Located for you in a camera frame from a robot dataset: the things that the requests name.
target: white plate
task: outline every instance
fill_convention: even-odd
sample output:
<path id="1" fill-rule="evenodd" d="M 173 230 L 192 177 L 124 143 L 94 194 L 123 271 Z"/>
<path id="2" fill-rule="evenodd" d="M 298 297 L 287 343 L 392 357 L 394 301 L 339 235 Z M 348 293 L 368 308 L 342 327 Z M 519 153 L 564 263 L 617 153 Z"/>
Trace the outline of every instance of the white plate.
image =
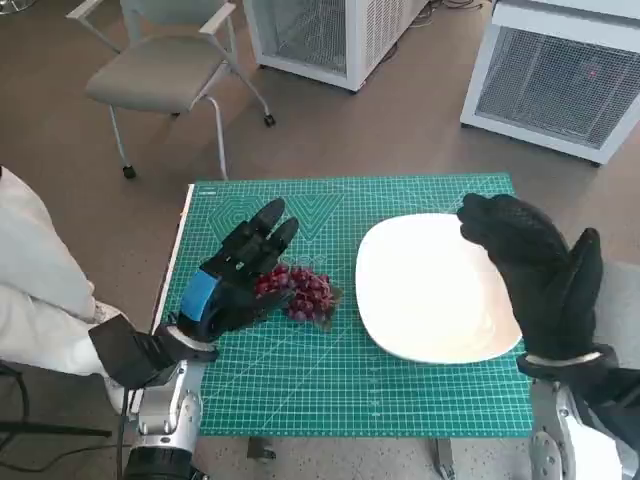
<path id="1" fill-rule="evenodd" d="M 470 363 L 511 350 L 521 333 L 486 251 L 455 215 L 395 217 L 360 244 L 356 297 L 371 338 L 398 357 Z"/>

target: metal bracket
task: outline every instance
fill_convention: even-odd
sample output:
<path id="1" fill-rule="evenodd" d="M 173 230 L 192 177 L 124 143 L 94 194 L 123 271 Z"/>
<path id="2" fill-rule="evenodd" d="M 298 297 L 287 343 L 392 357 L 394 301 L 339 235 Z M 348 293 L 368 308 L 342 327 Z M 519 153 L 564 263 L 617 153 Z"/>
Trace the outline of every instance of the metal bracket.
<path id="1" fill-rule="evenodd" d="M 531 406 L 533 432 L 529 454 L 533 478 L 575 480 L 575 452 L 567 418 L 582 422 L 571 391 L 558 382 L 534 380 Z"/>
<path id="2" fill-rule="evenodd" d="M 145 389 L 134 448 L 195 450 L 202 419 L 200 384 L 205 368 L 206 363 L 183 360 L 167 384 Z"/>
<path id="3" fill-rule="evenodd" d="M 270 442 L 264 437 L 249 437 L 247 445 L 247 458 L 259 461 L 276 459 L 276 452 L 270 448 Z"/>
<path id="4" fill-rule="evenodd" d="M 438 473 L 444 480 L 455 480 L 456 472 L 453 468 L 453 450 L 450 438 L 436 438 L 433 440 L 433 462 Z"/>

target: gray chair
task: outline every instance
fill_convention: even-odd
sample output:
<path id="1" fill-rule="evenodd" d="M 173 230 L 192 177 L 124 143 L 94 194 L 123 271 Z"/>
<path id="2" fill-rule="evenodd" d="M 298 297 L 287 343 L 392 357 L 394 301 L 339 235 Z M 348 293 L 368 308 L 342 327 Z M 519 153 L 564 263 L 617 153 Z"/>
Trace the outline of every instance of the gray chair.
<path id="1" fill-rule="evenodd" d="M 216 80 L 228 71 L 237 74 L 262 103 L 267 127 L 275 125 L 266 101 L 238 65 L 230 17 L 235 5 L 225 0 L 120 0 L 129 35 L 128 48 L 120 50 L 87 19 L 103 1 L 85 0 L 67 18 L 78 20 L 118 54 L 89 80 L 86 93 L 109 105 L 124 176 L 134 178 L 136 172 L 125 154 L 116 108 L 178 116 L 191 111 L 199 100 L 206 100 L 215 109 L 220 170 L 227 180 L 222 114 L 209 94 Z M 158 25 L 197 25 L 198 35 L 143 37 L 141 16 Z M 216 38 L 223 24 L 227 28 L 228 48 Z"/>

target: white cloth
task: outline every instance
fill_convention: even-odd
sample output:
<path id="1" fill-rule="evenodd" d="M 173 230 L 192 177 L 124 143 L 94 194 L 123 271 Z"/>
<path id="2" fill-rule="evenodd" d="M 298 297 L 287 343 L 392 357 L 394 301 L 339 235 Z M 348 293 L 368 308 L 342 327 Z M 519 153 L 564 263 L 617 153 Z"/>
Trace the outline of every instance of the white cloth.
<path id="1" fill-rule="evenodd" d="M 0 176 L 0 359 L 106 376 L 87 332 L 99 321 L 93 285 L 60 240 L 40 198 Z"/>

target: black glove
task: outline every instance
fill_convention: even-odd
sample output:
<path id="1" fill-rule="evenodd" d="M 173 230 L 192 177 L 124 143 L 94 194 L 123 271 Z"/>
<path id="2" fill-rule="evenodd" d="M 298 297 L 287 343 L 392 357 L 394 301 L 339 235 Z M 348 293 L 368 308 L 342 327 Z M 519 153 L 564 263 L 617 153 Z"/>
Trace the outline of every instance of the black glove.
<path id="1" fill-rule="evenodd" d="M 544 213 L 509 195 L 469 194 L 458 218 L 462 236 L 484 247 L 500 271 L 528 353 L 567 360 L 594 351 L 597 230 L 586 229 L 569 250 Z"/>

